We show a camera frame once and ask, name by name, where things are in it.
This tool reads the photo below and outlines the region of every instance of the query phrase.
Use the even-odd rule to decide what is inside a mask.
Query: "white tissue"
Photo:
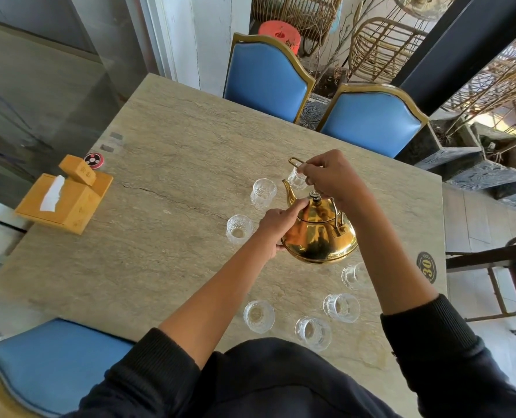
[[[55,212],[55,207],[61,197],[61,188],[65,184],[65,178],[63,176],[57,176],[51,187],[45,194],[43,201],[41,201],[40,211],[51,211]]]

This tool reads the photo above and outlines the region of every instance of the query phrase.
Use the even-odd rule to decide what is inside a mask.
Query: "table top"
[[[433,256],[434,285],[447,294],[439,176],[148,75],[94,145],[105,155],[101,170],[115,180],[84,234],[35,224],[0,270],[0,296],[138,340],[234,253],[225,236],[229,217],[244,214],[258,223],[262,213],[249,199],[256,179],[277,183],[271,206],[283,208],[289,157],[305,160],[333,148],[344,152],[373,191],[409,256]],[[331,265],[277,255],[247,297],[274,306],[274,327],[261,336],[251,332],[242,305],[218,349],[256,337],[296,342],[297,319],[327,318],[324,297],[348,291],[341,271],[359,261],[359,250]],[[321,356],[396,412],[417,414],[415,394],[381,329],[373,289],[352,292],[361,315],[353,324],[330,321],[332,342]]]

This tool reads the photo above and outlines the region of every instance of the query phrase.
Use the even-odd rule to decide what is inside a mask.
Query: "person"
[[[300,167],[353,223],[381,324],[425,417],[516,417],[516,389],[483,341],[407,257],[370,190],[338,150]],[[277,338],[214,352],[277,241],[307,204],[269,210],[190,299],[113,365],[69,417],[397,416],[307,348]]]

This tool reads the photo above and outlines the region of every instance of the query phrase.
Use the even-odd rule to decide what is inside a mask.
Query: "glass cup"
[[[289,177],[287,177],[287,182],[289,182],[293,190],[301,190],[308,186],[306,184],[306,176],[299,173],[296,167],[293,168],[293,171]]]
[[[368,275],[368,270],[366,269],[366,266],[363,262],[345,267],[341,272],[341,280],[343,281],[343,284],[350,289],[353,286],[372,286],[372,283],[370,282],[370,276]]]
[[[350,293],[327,295],[324,299],[324,312],[334,320],[354,323],[360,315],[360,304]]]
[[[246,305],[243,318],[250,330],[262,334],[274,326],[275,311],[269,302],[253,300]]]
[[[269,179],[258,179],[252,187],[250,201],[256,208],[262,210],[268,207],[276,193],[277,186],[274,182]]]
[[[237,214],[227,220],[227,239],[233,245],[242,245],[252,236],[253,229],[252,220]]]
[[[296,337],[309,349],[321,352],[331,343],[331,327],[321,318],[304,316],[295,325]]]

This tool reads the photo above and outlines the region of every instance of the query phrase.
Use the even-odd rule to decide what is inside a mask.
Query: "red stool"
[[[283,44],[292,49],[293,53],[298,52],[300,47],[300,34],[289,23],[281,20],[268,20],[260,25],[258,35],[269,35],[277,38]]]

